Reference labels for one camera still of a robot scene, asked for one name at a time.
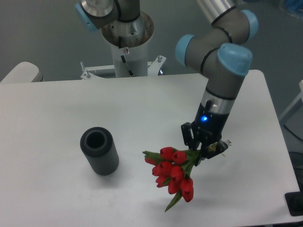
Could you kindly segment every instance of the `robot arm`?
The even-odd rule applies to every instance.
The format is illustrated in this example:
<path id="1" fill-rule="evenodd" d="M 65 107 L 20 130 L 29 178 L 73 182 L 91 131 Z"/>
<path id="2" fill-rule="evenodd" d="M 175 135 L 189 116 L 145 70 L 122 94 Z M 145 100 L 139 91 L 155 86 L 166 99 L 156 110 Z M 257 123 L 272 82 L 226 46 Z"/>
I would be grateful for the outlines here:
<path id="1" fill-rule="evenodd" d="M 98 31 L 115 20 L 133 22 L 140 16 L 140 0 L 81 0 L 75 8 L 90 31 Z"/>
<path id="2" fill-rule="evenodd" d="M 195 120 L 181 126 L 184 143 L 190 149 L 197 150 L 202 144 L 203 159 L 228 148 L 221 141 L 222 130 L 252 62 L 251 51 L 239 44 L 255 35 L 258 20 L 248 10 L 238 11 L 232 0 L 197 2 L 213 30 L 204 37 L 182 37 L 176 58 L 209 79 Z M 216 142 L 217 149 L 209 152 L 208 147 Z"/>

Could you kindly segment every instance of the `black band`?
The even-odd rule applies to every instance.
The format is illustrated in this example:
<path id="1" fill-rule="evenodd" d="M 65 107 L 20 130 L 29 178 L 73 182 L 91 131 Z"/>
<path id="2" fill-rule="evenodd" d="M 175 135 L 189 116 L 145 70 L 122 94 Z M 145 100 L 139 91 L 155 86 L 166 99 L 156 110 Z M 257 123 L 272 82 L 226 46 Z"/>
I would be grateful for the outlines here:
<path id="1" fill-rule="evenodd" d="M 229 42 L 232 43 L 232 36 L 231 36 L 231 34 L 230 34 L 228 31 L 226 31 L 226 30 L 225 30 L 224 28 L 222 28 L 222 27 L 215 27 L 215 28 L 218 28 L 218 29 L 220 29 L 221 31 L 223 31 L 223 32 L 226 34 L 226 36 L 227 36 Z"/>
<path id="2" fill-rule="evenodd" d="M 221 98 L 221 99 L 225 99 L 225 100 L 235 100 L 236 99 L 236 97 L 223 97 L 221 95 L 215 94 L 214 92 L 210 91 L 207 87 L 205 88 L 205 91 L 207 91 L 209 94 L 216 96 L 218 98 Z"/>
<path id="3" fill-rule="evenodd" d="M 118 0 L 114 0 L 114 2 L 115 2 L 115 4 L 116 4 L 116 6 L 117 6 L 118 16 L 119 16 L 119 18 L 120 18 L 121 15 L 122 15 L 120 4 L 119 4 Z"/>
<path id="4" fill-rule="evenodd" d="M 220 16 L 218 16 L 213 22 L 212 22 L 212 26 L 218 21 L 220 20 L 225 14 L 227 14 L 228 12 L 232 11 L 233 9 L 235 9 L 236 6 L 233 6 L 231 8 L 229 8 L 228 10 L 226 10 L 224 13 L 222 13 Z"/>
<path id="5" fill-rule="evenodd" d="M 121 59 L 122 59 L 123 63 L 126 63 L 125 57 L 123 55 L 121 55 Z"/>
<path id="6" fill-rule="evenodd" d="M 203 61 L 201 63 L 201 68 L 200 68 L 200 72 L 201 74 L 203 75 L 203 67 L 204 67 L 204 64 L 206 62 L 206 59 L 208 58 L 209 55 L 211 55 L 212 52 L 214 52 L 215 50 L 218 50 L 218 48 L 213 48 L 212 50 L 210 50 L 206 55 L 205 57 L 203 58 Z"/>

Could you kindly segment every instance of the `ribbed rubber texture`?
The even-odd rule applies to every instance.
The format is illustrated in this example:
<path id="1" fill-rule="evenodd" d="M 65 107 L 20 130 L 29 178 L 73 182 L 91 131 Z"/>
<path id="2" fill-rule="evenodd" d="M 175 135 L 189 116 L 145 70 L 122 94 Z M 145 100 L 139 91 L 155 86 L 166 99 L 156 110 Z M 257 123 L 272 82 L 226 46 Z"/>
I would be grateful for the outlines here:
<path id="1" fill-rule="evenodd" d="M 85 137 L 91 131 L 96 130 L 104 132 L 107 136 L 107 141 L 104 147 L 97 151 L 94 150 L 95 155 L 92 156 L 90 155 L 91 150 L 89 150 L 89 146 L 85 144 Z M 113 137 L 108 130 L 101 127 L 95 127 L 87 130 L 82 135 L 82 138 L 80 140 L 80 147 L 96 174 L 109 175 L 117 169 L 119 165 L 119 156 L 115 147 L 115 143 L 113 141 Z"/>

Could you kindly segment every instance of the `black cable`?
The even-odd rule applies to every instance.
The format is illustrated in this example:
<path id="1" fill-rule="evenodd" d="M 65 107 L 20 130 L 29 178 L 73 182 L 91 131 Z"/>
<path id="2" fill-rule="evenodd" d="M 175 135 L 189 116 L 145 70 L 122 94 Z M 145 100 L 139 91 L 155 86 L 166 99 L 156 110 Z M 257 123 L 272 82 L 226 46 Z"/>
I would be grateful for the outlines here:
<path id="1" fill-rule="evenodd" d="M 283 126 L 290 134 L 292 134 L 294 137 L 296 137 L 299 141 L 303 142 L 303 139 L 298 137 L 296 134 L 294 134 L 285 124 Z"/>

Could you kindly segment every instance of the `metal bolt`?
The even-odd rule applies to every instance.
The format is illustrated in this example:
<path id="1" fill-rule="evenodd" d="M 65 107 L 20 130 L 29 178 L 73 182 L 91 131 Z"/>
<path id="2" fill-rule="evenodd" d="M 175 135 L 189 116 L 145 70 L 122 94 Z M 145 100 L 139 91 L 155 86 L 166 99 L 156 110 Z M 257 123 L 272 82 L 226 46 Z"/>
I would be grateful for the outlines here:
<path id="1" fill-rule="evenodd" d="M 158 56 L 158 62 L 161 62 L 162 59 L 163 59 L 162 56 L 159 55 L 159 56 Z"/>
<path id="2" fill-rule="evenodd" d="M 85 67 L 84 67 L 84 64 L 82 61 L 80 61 L 80 65 L 81 65 L 82 71 L 85 71 Z"/>
<path id="3" fill-rule="evenodd" d="M 89 74 L 89 71 L 88 71 L 88 70 L 86 70 L 86 77 L 87 77 L 87 78 L 90 78 L 90 74 Z"/>

